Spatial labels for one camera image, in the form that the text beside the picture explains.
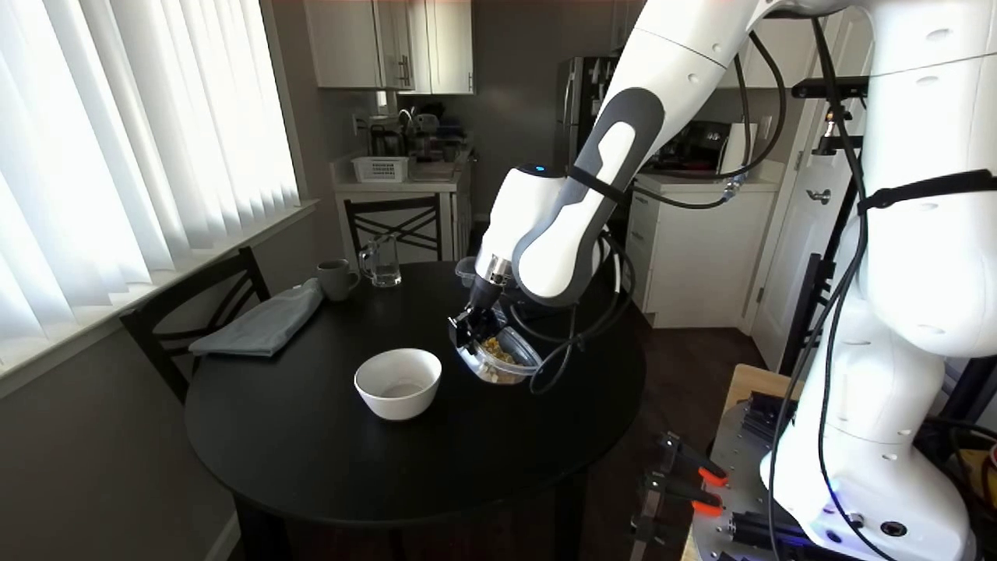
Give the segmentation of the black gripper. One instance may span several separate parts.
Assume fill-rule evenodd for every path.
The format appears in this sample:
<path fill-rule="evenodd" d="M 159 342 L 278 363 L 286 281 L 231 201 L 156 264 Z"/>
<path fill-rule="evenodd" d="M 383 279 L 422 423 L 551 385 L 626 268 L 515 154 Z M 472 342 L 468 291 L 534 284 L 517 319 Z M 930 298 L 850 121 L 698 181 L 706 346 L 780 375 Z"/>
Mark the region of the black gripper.
<path fill-rule="evenodd" d="M 463 268 L 468 303 L 463 313 L 471 319 L 487 319 L 501 306 L 509 286 L 509 262 L 504 258 L 471 258 Z"/>

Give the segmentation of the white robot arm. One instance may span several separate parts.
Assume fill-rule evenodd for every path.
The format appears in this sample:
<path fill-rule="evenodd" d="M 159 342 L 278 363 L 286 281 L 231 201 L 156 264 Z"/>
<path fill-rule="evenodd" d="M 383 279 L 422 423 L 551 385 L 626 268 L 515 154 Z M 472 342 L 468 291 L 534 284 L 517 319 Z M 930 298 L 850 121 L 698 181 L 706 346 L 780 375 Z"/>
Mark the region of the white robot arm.
<path fill-rule="evenodd" d="M 646 0 L 571 172 L 504 178 L 471 306 L 504 286 L 541 306 L 580 298 L 597 229 L 758 21 L 840 8 L 870 26 L 860 134 L 794 175 L 832 194 L 813 217 L 834 293 L 761 479 L 827 553 L 968 561 L 968 508 L 916 431 L 950 360 L 997 354 L 997 0 Z"/>

